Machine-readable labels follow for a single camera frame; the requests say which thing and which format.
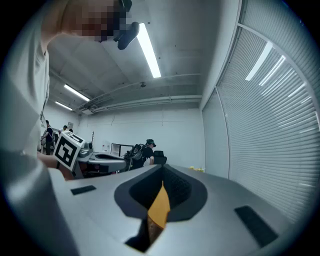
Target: black rubber insert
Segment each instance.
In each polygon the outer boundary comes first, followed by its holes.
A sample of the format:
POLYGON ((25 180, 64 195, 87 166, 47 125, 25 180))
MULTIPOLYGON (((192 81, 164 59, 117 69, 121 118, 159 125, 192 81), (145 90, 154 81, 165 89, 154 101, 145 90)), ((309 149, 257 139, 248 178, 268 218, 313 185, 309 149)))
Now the black rubber insert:
POLYGON ((73 189, 71 189, 71 192, 73 195, 78 195, 78 194, 86 193, 86 192, 96 190, 96 189, 97 188, 95 186, 89 185, 89 186, 73 188, 73 189))
POLYGON ((114 199, 125 215, 145 220, 162 181, 170 203, 168 222, 189 220, 205 205, 206 187, 168 164, 157 165, 122 183, 116 188, 114 199))
POLYGON ((234 209, 234 211, 260 247, 264 247, 277 239, 278 235, 250 206, 242 206, 234 209))

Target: ceiling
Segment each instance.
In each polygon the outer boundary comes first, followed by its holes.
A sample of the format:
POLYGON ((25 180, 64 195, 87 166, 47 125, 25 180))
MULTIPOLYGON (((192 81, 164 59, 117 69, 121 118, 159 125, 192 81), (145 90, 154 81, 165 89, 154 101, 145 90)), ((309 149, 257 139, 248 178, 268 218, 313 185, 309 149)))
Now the ceiling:
POLYGON ((97 108, 149 98, 201 95, 207 2, 132 1, 127 23, 145 23, 161 72, 156 79, 136 38, 125 50, 118 50, 113 41, 57 37, 48 46, 49 99, 79 110, 86 102, 66 90, 65 84, 95 99, 87 106, 97 108))

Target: person wearing cap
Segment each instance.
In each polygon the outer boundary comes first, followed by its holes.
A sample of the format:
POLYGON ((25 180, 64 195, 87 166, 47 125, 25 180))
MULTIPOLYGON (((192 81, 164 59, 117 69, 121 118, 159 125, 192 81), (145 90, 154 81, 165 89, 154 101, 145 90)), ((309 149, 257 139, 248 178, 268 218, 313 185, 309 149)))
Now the person wearing cap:
POLYGON ((155 163, 154 152, 152 150, 157 146, 155 141, 153 139, 147 139, 145 145, 146 147, 142 149, 142 157, 134 162, 132 170, 143 167, 147 159, 150 159, 150 165, 155 163))

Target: black slot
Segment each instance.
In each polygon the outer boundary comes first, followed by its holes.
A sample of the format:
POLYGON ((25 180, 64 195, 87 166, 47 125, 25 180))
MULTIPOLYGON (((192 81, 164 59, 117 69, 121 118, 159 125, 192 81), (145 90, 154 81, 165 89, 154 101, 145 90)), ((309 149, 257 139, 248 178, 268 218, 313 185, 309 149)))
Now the black slot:
POLYGON ((89 192, 89 191, 92 191, 92 190, 96 190, 96 189, 97 188, 95 186, 89 185, 89 186, 73 188, 73 189, 71 189, 71 192, 75 196, 75 195, 86 193, 86 192, 89 192))
POLYGON ((242 206, 234 209, 260 247, 264 247, 277 239, 278 235, 250 207, 242 206))

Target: black cap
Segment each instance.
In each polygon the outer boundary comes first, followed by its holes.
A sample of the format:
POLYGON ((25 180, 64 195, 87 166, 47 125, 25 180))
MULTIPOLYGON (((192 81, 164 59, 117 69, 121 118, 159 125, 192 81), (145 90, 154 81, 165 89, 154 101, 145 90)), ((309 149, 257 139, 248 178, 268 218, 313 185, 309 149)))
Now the black cap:
POLYGON ((151 139, 151 138, 149 138, 149 139, 147 139, 146 140, 146 144, 153 144, 153 147, 155 148, 157 145, 155 144, 155 141, 153 140, 153 139, 151 139))

